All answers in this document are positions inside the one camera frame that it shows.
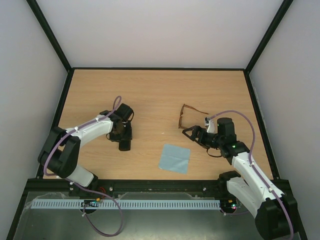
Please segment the light blue cleaning cloth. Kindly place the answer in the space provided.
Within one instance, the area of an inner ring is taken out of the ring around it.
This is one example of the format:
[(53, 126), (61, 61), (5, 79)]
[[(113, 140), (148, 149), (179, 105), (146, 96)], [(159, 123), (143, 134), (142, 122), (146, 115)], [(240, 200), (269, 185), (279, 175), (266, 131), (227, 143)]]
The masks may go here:
[(172, 144), (164, 144), (158, 167), (162, 170), (187, 174), (191, 150)]

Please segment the black sunglasses case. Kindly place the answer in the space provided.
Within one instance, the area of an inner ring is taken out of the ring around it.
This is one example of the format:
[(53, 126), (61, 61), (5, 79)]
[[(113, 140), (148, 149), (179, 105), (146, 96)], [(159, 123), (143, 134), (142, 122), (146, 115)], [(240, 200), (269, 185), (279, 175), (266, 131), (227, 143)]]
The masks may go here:
[(111, 142), (117, 142), (118, 144), (122, 140), (132, 141), (133, 132), (131, 121), (117, 122), (116, 125), (112, 127), (111, 132), (106, 135), (106, 137)]

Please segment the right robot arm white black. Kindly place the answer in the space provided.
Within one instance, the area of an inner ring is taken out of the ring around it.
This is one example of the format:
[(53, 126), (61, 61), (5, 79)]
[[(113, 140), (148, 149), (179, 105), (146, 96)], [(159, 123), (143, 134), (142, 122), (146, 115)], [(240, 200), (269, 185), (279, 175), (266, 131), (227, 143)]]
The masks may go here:
[(237, 139), (233, 120), (222, 117), (217, 124), (205, 119), (205, 127), (194, 125), (182, 133), (206, 150), (218, 149), (234, 167), (221, 173), (218, 191), (235, 196), (254, 217), (256, 229), (265, 240), (293, 239), (298, 227), (298, 203), (264, 174), (249, 148)]

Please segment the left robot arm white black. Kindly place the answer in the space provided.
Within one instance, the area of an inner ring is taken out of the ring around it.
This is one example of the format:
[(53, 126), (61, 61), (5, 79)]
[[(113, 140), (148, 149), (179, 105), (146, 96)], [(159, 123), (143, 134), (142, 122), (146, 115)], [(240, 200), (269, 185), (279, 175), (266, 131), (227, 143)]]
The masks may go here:
[(105, 110), (80, 126), (67, 129), (52, 128), (40, 151), (38, 162), (45, 176), (56, 176), (69, 181), (71, 193), (86, 195), (98, 192), (98, 177), (78, 163), (80, 149), (105, 135), (118, 143), (120, 151), (130, 151), (133, 139), (131, 121), (134, 111), (122, 103), (111, 111)]

